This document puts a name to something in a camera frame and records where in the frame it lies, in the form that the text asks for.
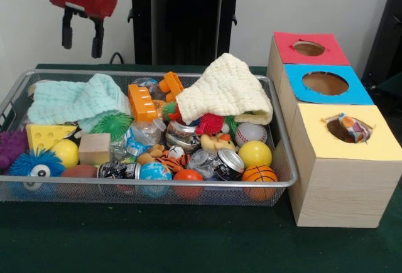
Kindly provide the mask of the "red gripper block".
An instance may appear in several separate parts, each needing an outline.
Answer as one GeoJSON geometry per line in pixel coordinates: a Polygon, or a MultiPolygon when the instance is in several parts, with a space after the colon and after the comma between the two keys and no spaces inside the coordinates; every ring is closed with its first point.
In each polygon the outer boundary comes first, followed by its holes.
{"type": "Polygon", "coordinates": [[[49,0],[54,6],[65,9],[62,19],[62,46],[65,49],[72,47],[72,27],[71,20],[73,10],[85,13],[87,16],[94,17],[95,36],[92,40],[92,58],[102,56],[104,39],[104,18],[112,16],[117,0],[49,0]]]}

